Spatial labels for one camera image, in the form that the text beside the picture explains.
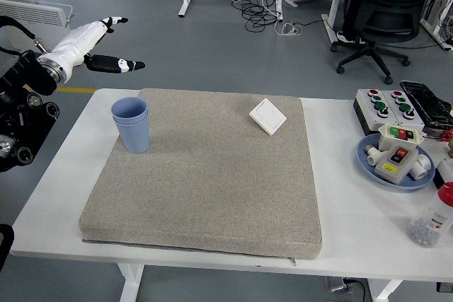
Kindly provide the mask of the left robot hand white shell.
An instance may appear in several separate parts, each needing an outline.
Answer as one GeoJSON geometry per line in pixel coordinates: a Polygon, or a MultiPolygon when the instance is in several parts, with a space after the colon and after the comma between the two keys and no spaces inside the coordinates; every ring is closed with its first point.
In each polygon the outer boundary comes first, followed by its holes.
{"type": "Polygon", "coordinates": [[[98,42],[113,32],[113,25],[126,22],[128,19],[125,17],[113,16],[71,30],[50,53],[39,57],[39,63],[56,71],[65,81],[71,78],[73,68],[81,64],[91,71],[113,74],[143,69],[144,62],[91,54],[98,42]]]}

